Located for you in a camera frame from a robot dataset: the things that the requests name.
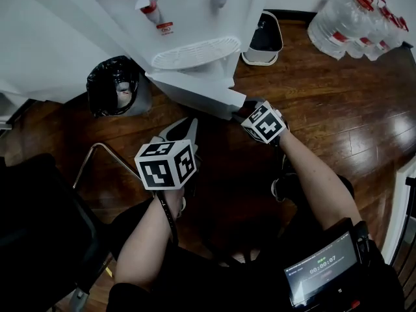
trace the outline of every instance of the dark brown wood flooring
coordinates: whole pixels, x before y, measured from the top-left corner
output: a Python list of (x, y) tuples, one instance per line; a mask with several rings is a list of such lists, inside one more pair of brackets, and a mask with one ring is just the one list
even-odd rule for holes
[[(416, 72), (410, 50), (395, 49), (376, 62), (350, 57), (337, 62), (315, 49), (303, 23), (282, 22), (281, 31), (284, 48), (277, 63), (253, 67), (240, 62), (235, 89), (268, 99), (295, 136), (353, 182), (357, 206), (381, 247), (395, 172), (416, 150)], [(126, 118), (94, 119), (86, 96), (65, 105), (36, 102), (0, 139), (0, 155), (13, 165), (51, 153), (71, 185), (95, 142), (106, 142), (134, 166), (142, 144), (194, 114), (152, 91), (152, 110)], [(188, 200), (177, 223), (180, 245), (205, 257), (212, 256), (202, 236), (229, 253), (241, 245), (259, 248), (296, 212), (291, 201), (278, 204), (270, 195), (273, 149), (255, 143), (232, 122), (197, 115), (203, 164), (196, 197)], [(103, 150), (96, 153), (79, 193), (106, 223), (149, 196)], [(105, 310), (111, 284), (104, 273), (92, 289), (87, 311)]]

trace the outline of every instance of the person's right arm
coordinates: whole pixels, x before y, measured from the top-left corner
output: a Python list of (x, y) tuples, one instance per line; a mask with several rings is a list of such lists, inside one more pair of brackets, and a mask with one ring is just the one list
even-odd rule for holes
[(353, 225), (361, 221), (350, 192), (328, 165), (288, 130), (280, 135), (279, 146), (296, 171), (309, 206), (323, 229), (345, 217), (351, 218)]

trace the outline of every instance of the person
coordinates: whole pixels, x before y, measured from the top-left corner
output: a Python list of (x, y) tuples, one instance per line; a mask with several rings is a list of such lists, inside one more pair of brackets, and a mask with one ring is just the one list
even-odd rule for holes
[[(297, 262), (313, 237), (322, 235), (343, 218), (353, 225), (362, 221), (351, 183), (335, 174), (288, 129), (278, 140), (290, 167), (272, 184), (278, 200), (290, 198), (298, 211), (278, 242), (262, 250), (246, 265), (221, 267), (213, 261), (170, 244), (171, 229), (157, 197), (131, 209), (137, 221), (121, 216), (113, 224), (113, 255), (117, 259), (115, 285), (108, 312), (138, 311), (157, 306), (181, 309), (237, 306), (290, 310), (282, 265)], [(165, 191), (166, 202), (176, 218), (184, 190)], [(386, 265), (370, 240), (369, 282), (364, 286), (362, 310), (404, 310), (402, 289), (392, 267)]]

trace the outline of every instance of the trash can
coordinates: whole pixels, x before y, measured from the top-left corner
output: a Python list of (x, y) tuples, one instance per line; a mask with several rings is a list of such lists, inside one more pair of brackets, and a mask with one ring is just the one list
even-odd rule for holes
[(150, 82), (143, 69), (125, 56), (96, 66), (86, 80), (91, 113), (101, 116), (134, 116), (151, 108)]
[(242, 54), (246, 64), (270, 66), (283, 48), (278, 19), (270, 12), (263, 11), (247, 52)]

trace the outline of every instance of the timer display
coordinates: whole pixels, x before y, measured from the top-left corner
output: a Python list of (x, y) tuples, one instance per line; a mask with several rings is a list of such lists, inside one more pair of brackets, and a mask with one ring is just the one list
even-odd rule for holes
[(345, 233), (317, 253), (286, 268), (284, 271), (291, 287), (292, 304), (299, 304), (317, 294), (321, 287), (357, 261), (351, 236)]

